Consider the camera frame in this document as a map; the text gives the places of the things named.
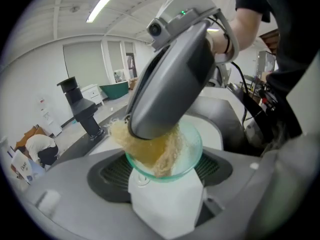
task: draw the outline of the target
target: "machine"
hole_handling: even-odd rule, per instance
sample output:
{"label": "machine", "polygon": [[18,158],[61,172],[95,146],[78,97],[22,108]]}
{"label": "machine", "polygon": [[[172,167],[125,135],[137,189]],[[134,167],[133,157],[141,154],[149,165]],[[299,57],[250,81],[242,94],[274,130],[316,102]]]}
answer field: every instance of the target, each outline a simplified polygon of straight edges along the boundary
{"label": "machine", "polygon": [[[206,32],[217,21],[233,49],[213,56]],[[257,150],[228,101],[199,96],[209,79],[227,86],[220,65],[239,52],[211,0],[168,0],[147,30],[155,55],[128,106],[100,125],[129,115],[130,133],[149,140],[183,118],[201,135],[199,163],[178,180],[155,182],[133,169],[121,147],[105,136],[84,157],[53,166],[30,186],[25,209],[58,239],[239,240],[272,233],[293,214],[319,171],[319,125],[299,119],[298,111],[304,134],[280,141],[263,109],[229,85],[255,119],[264,141]],[[314,62],[297,84],[306,106],[304,81],[317,79],[318,68]],[[315,118],[319,110],[312,106],[308,113]]]}

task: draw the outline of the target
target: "black sleeve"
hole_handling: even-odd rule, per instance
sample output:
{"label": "black sleeve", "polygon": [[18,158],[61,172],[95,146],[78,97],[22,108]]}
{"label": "black sleeve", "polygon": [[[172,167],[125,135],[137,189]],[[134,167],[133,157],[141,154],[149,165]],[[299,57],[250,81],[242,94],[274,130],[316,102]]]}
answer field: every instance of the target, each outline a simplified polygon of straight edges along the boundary
{"label": "black sleeve", "polygon": [[262,21],[270,22],[270,6],[266,0],[235,0],[235,9],[245,8],[262,14]]}

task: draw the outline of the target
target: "person's arm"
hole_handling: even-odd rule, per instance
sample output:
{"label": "person's arm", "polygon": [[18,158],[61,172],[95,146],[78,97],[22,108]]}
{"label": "person's arm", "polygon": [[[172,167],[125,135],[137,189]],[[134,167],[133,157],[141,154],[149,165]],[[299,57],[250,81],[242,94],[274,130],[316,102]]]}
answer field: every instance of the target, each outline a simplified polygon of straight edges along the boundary
{"label": "person's arm", "polygon": [[[233,21],[230,22],[231,29],[238,40],[240,51],[248,48],[256,39],[262,14],[254,10],[239,8]],[[226,51],[228,39],[222,30],[210,33],[213,39],[213,53],[222,54]]]}

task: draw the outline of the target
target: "black grate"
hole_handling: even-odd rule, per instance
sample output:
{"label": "black grate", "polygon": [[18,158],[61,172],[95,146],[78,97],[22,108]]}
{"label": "black grate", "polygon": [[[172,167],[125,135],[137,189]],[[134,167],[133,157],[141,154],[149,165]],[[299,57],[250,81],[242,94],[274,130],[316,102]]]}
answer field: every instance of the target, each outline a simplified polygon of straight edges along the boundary
{"label": "black grate", "polygon": [[202,154],[200,161],[194,167],[196,174],[202,182],[205,177],[214,174],[219,169],[219,164],[214,159]]}
{"label": "black grate", "polygon": [[127,191],[132,170],[133,167],[129,164],[126,156],[122,155],[102,169],[100,175],[109,184]]}

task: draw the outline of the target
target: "floor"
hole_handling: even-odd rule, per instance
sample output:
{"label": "floor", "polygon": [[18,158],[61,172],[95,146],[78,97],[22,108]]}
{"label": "floor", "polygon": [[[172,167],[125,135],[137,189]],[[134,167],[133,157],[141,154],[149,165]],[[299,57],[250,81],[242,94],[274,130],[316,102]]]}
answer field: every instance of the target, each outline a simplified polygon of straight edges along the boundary
{"label": "floor", "polygon": [[[94,113],[93,117],[96,122],[99,124],[111,114],[127,105],[130,95],[131,92],[118,99],[105,100],[104,105],[100,105],[97,112]],[[54,141],[59,148],[58,155],[63,155],[63,153],[84,134],[86,134],[86,131],[81,124],[75,120],[63,127],[62,132],[54,138]]]}

